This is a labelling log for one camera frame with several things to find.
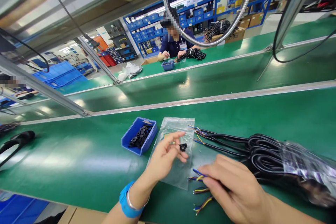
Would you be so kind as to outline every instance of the silver bracelet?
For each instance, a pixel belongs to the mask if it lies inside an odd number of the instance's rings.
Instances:
[[[132,208],[132,209],[134,209],[134,210],[136,210],[136,211],[139,211],[139,210],[141,210],[142,208],[144,208],[147,204],[148,204],[148,202],[149,202],[149,198],[151,197],[151,196],[149,196],[148,197],[148,200],[147,200],[147,202],[146,202],[146,204],[141,208],[141,209],[137,209],[137,208],[135,208],[133,205],[132,205],[132,203],[131,203],[131,201],[130,201],[130,196],[129,196],[129,190],[127,191],[127,194],[126,194],[126,197],[127,197],[127,204],[128,204],[128,206],[130,207],[130,208]]]

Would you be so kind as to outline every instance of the wrist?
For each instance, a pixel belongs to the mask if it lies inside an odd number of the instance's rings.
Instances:
[[[129,200],[136,209],[141,209],[147,203],[149,196],[157,184],[151,179],[149,174],[145,172],[138,178],[128,191]]]

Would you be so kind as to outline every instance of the blue wristband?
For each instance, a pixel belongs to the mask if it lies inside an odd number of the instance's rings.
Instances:
[[[133,184],[134,184],[134,181],[129,183],[127,186],[125,186],[125,188],[121,191],[120,197],[119,197],[119,203],[121,205],[121,209],[123,213],[125,214],[126,217],[131,218],[131,219],[139,217],[142,211],[144,210],[144,207],[141,208],[140,210],[137,210],[137,209],[131,208],[128,205],[127,193]]]

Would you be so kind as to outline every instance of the person's right hand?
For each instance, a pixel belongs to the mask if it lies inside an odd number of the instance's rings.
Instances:
[[[234,223],[272,222],[273,202],[245,165],[217,155],[213,164],[202,166],[199,171],[208,176],[203,179],[204,184]]]
[[[169,58],[169,57],[170,57],[170,54],[169,54],[169,52],[167,52],[167,51],[164,51],[164,52],[162,53],[162,55],[164,56],[164,58]]]

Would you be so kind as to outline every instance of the clear plastic bag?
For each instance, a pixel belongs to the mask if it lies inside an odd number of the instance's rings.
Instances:
[[[160,131],[148,161],[149,164],[157,144],[164,139],[165,135],[176,131],[184,131],[185,135],[180,138],[180,141],[181,144],[187,144],[185,152],[189,155],[189,158],[186,163],[182,163],[179,159],[175,159],[170,173],[162,180],[162,182],[176,186],[183,190],[188,190],[188,177],[191,170],[191,150],[194,142],[194,131],[192,128],[188,127],[188,124],[194,127],[195,119],[165,117],[162,121]]]
[[[280,142],[284,178],[295,181],[308,200],[322,207],[336,206],[336,163],[293,142]]]

